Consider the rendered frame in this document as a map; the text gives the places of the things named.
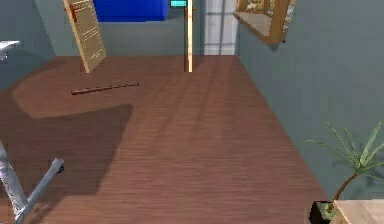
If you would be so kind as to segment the blue box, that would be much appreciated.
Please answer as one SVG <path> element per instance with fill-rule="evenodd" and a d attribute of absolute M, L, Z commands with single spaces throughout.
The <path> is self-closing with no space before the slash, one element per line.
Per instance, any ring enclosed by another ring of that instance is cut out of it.
<path fill-rule="evenodd" d="M 93 0 L 100 22 L 164 21 L 168 0 Z"/>

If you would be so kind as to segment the wooden framed picture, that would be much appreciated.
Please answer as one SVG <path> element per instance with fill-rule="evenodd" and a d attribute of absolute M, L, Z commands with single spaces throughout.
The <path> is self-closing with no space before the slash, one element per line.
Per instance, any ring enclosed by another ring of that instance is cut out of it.
<path fill-rule="evenodd" d="M 237 0 L 234 17 L 265 44 L 284 43 L 296 0 Z"/>

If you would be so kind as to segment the green house plant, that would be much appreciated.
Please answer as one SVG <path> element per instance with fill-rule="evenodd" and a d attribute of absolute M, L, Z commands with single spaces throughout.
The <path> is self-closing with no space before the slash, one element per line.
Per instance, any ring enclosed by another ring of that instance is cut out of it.
<path fill-rule="evenodd" d="M 384 161 L 374 161 L 377 155 L 382 150 L 384 150 L 384 142 L 382 142 L 378 146 L 374 145 L 374 142 L 380 132 L 383 122 L 379 121 L 377 125 L 373 128 L 368 138 L 368 141 L 362 149 L 361 153 L 358 153 L 357 146 L 352 137 L 352 134 L 347 128 L 343 129 L 344 138 L 342 138 L 340 133 L 330 122 L 326 122 L 326 124 L 335 136 L 339 144 L 339 148 L 333 147 L 328 143 L 314 139 L 308 140 L 308 143 L 321 145 L 323 148 L 331 151 L 334 155 L 338 156 L 344 162 L 344 164 L 352 170 L 352 175 L 343 181 L 331 201 L 317 200 L 312 203 L 308 217 L 310 224 L 331 224 L 332 220 L 336 217 L 335 202 L 340 199 L 346 187 L 357 177 L 365 176 L 378 182 L 384 183 L 384 178 L 380 178 L 373 174 L 376 168 L 384 167 Z"/>

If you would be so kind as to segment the brown baseball bat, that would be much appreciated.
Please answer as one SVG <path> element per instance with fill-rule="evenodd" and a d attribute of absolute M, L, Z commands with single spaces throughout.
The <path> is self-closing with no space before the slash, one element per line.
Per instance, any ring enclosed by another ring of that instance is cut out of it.
<path fill-rule="evenodd" d="M 106 91 L 106 90 L 117 89 L 117 88 L 135 87 L 135 86 L 140 86 L 139 82 L 135 82 L 133 84 L 121 84 L 121 85 L 112 85 L 112 86 L 106 86 L 106 87 L 76 89 L 76 90 L 72 90 L 71 94 L 80 95 L 80 94 L 88 94 L 88 93 Z"/>

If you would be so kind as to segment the white window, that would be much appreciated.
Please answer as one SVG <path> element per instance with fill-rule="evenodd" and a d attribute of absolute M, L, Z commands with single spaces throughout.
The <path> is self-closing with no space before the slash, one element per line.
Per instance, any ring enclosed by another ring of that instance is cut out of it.
<path fill-rule="evenodd" d="M 204 54 L 234 55 L 238 22 L 233 13 L 237 0 L 204 0 Z"/>

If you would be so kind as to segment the pale wooden table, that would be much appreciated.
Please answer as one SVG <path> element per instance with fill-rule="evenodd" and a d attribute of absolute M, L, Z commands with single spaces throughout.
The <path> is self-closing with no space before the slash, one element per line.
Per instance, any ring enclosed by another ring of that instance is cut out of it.
<path fill-rule="evenodd" d="M 336 200 L 330 224 L 384 224 L 384 199 Z"/>

